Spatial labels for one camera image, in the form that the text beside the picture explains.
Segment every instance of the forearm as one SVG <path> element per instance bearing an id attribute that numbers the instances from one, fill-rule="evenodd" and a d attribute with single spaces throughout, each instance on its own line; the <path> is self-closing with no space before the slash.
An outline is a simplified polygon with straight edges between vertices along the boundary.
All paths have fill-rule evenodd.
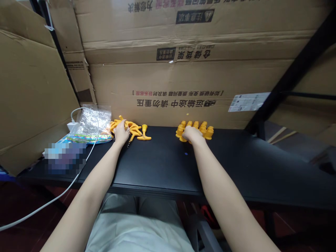
<path id="1" fill-rule="evenodd" d="M 207 144 L 193 143 L 204 194 L 234 252 L 279 251 Z"/>
<path id="2" fill-rule="evenodd" d="M 121 148 L 121 144 L 113 143 L 94 167 L 42 251 L 84 251 L 100 204 L 112 183 Z"/>

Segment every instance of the right hand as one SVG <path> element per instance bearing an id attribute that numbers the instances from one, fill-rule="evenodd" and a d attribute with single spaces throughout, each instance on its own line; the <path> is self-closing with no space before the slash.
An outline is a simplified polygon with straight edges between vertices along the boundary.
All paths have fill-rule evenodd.
<path id="1" fill-rule="evenodd" d="M 130 135 L 127 130 L 125 130 L 125 122 L 126 119 L 122 120 L 113 130 L 115 134 L 115 142 L 121 143 L 122 145 L 128 140 Z"/>
<path id="2" fill-rule="evenodd" d="M 196 143 L 196 142 L 205 142 L 205 139 L 203 138 L 203 134 L 202 132 L 200 132 L 198 129 L 196 129 L 195 127 L 191 127 L 191 126 L 187 126 L 184 130 L 184 133 L 182 134 L 182 136 L 189 140 L 192 143 Z"/>

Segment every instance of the white label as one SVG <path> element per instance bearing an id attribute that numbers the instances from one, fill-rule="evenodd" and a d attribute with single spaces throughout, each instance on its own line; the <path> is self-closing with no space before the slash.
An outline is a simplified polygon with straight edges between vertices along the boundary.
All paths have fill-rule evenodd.
<path id="1" fill-rule="evenodd" d="M 255 94 L 238 94 L 234 96 L 234 99 L 229 108 L 229 112 L 237 111 L 254 111 L 258 110 L 263 104 L 268 93 L 255 93 Z"/>

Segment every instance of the desk surface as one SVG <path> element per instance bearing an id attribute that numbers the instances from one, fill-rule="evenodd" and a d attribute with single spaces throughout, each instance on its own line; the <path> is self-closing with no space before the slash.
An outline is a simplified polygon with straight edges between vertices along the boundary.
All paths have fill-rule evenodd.
<path id="1" fill-rule="evenodd" d="M 148 127 L 151 141 L 134 140 L 125 146 L 109 192 L 204 202 L 192 145 L 180 142 L 175 131 Z M 75 188 L 112 144 L 95 146 Z M 208 145 L 246 201 L 336 210 L 335 178 L 289 153 L 242 130 L 216 129 Z M 67 187 L 74 177 L 46 175 L 41 161 L 19 179 Z"/>

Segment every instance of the clear plastic bag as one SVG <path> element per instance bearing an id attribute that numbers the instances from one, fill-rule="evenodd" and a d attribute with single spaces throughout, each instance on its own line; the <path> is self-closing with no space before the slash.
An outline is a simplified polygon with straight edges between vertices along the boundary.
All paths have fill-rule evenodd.
<path id="1" fill-rule="evenodd" d="M 67 140 L 75 143 L 94 144 L 97 138 L 97 119 L 99 123 L 99 136 L 97 144 L 112 140 L 110 132 L 111 107 L 84 104 L 81 114 L 77 116 L 78 127 L 74 127 L 69 133 Z"/>

